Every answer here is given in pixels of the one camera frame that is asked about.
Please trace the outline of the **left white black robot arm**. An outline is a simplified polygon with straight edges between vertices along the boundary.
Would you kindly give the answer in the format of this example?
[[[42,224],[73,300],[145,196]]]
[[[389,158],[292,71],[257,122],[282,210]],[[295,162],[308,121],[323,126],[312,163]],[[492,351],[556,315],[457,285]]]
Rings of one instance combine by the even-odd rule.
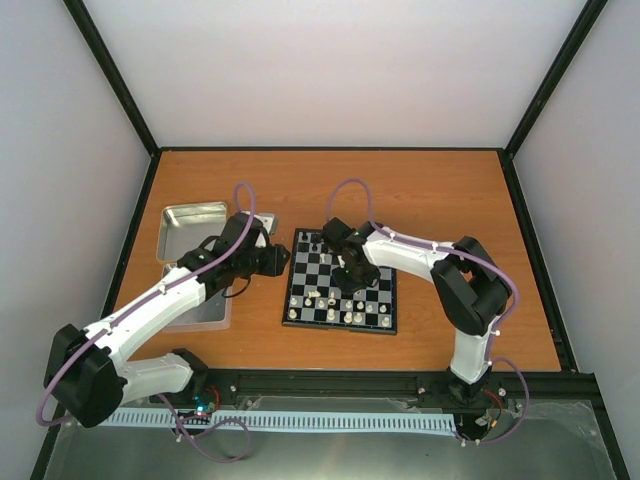
[[[68,324],[53,337],[44,377],[48,395],[82,426],[95,427],[121,405],[174,394],[182,403],[208,390],[207,365],[185,348],[161,357],[132,355],[173,320],[227,290],[238,278],[282,275],[290,253],[270,236],[272,214],[238,212],[218,235],[185,253],[156,285],[82,329]]]

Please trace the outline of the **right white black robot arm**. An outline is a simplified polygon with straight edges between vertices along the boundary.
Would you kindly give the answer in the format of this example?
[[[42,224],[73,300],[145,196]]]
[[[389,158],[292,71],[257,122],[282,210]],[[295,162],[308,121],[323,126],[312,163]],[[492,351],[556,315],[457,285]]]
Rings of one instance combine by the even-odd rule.
[[[340,267],[332,277],[344,293],[377,285],[383,267],[434,285],[455,329],[448,390],[460,405],[475,400],[492,369],[493,340],[519,300],[514,282],[482,245],[468,236],[454,243],[437,243],[376,223],[355,229],[336,217],[322,227],[321,238],[339,259]]]

